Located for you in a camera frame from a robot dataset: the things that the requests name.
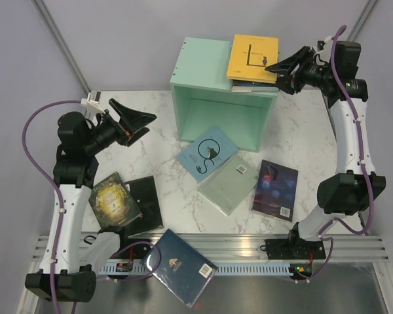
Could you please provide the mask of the purple night sky book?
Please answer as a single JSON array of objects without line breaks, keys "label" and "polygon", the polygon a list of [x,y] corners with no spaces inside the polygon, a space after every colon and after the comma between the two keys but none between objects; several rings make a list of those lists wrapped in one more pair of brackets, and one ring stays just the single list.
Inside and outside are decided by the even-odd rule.
[{"label": "purple night sky book", "polygon": [[298,170],[262,160],[252,211],[291,222],[297,179]]}]

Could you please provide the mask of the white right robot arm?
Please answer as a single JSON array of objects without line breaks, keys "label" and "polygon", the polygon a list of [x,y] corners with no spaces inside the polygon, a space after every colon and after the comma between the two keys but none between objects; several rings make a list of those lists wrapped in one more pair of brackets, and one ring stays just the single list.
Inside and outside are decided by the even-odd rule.
[{"label": "white right robot arm", "polygon": [[360,53],[360,44],[329,37],[266,67],[278,76],[276,87],[286,94],[299,93],[305,86],[321,91],[337,141],[334,176],[319,184],[316,207],[295,223],[278,246],[296,258],[309,249],[321,249],[323,234],[335,222],[345,226],[346,217],[365,210],[372,217],[374,201],[386,187],[386,179],[377,175],[369,151],[367,83],[356,78]]}]

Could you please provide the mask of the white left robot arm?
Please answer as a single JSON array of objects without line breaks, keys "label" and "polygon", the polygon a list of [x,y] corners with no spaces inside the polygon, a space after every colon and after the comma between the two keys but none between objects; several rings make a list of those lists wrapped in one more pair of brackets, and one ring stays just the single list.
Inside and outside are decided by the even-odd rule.
[{"label": "white left robot arm", "polygon": [[89,302],[96,290],[98,270],[111,255],[124,258],[129,253],[129,240],[119,236],[116,228],[106,227],[86,253],[80,254],[84,212],[99,166],[96,155],[113,143],[130,147],[149,132],[148,124],[157,118],[155,114],[129,109],[115,99],[110,99],[109,105],[119,115],[118,120],[96,103],[82,99],[79,104],[95,114],[97,123],[77,111],[59,117],[60,144],[52,175],[26,152],[52,185],[55,200],[45,253],[39,269],[27,274],[24,284],[36,296],[51,301],[56,312],[61,302]]}]

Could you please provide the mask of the dark blue hardcover book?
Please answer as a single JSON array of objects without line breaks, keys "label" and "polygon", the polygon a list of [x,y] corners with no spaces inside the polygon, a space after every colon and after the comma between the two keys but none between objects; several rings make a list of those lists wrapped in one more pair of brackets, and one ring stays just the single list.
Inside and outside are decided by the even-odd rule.
[{"label": "dark blue hardcover book", "polygon": [[170,229],[145,255],[141,265],[188,308],[194,306],[218,270]]}]

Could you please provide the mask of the pale green grey book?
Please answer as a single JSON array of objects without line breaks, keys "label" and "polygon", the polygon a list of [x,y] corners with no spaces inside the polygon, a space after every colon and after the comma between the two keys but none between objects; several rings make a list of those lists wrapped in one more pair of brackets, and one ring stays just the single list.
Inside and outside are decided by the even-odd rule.
[{"label": "pale green grey book", "polygon": [[257,168],[234,155],[199,188],[199,192],[224,215],[230,216],[257,180]]}]

